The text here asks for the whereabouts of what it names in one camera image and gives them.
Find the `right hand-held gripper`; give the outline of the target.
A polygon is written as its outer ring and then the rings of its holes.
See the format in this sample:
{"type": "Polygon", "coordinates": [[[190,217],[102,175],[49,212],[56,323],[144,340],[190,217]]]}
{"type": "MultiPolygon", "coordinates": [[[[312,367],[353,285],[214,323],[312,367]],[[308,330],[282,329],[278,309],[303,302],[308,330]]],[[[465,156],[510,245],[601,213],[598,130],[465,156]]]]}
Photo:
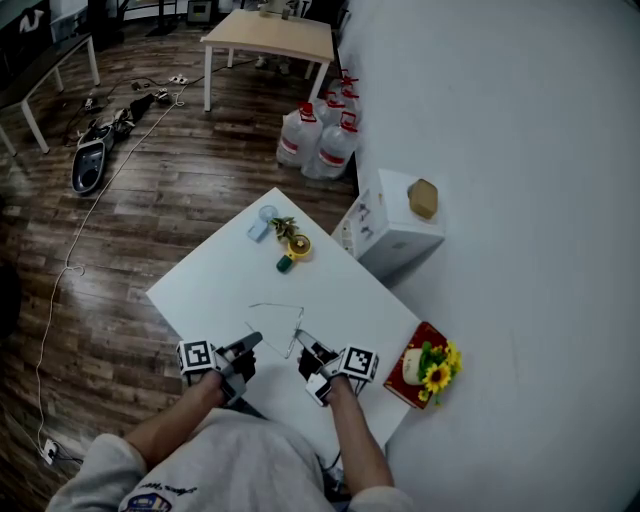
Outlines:
{"type": "Polygon", "coordinates": [[[353,345],[336,352],[303,329],[295,337],[304,347],[298,371],[305,380],[305,391],[318,405],[328,404],[327,396],[337,377],[366,383],[374,380],[379,363],[376,352],[353,345]]]}

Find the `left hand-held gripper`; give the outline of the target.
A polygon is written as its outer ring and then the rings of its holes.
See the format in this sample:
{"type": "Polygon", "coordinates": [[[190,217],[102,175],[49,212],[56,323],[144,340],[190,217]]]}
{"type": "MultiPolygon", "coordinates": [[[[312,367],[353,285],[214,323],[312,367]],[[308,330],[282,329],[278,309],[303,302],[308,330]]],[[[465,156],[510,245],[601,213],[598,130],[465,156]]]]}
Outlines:
{"type": "Polygon", "coordinates": [[[260,332],[223,347],[216,348],[206,340],[180,341],[176,348],[180,373],[188,386],[214,371],[221,377],[221,390],[228,405],[233,405],[246,392],[247,383],[255,375],[254,348],[263,340],[260,332]]]}

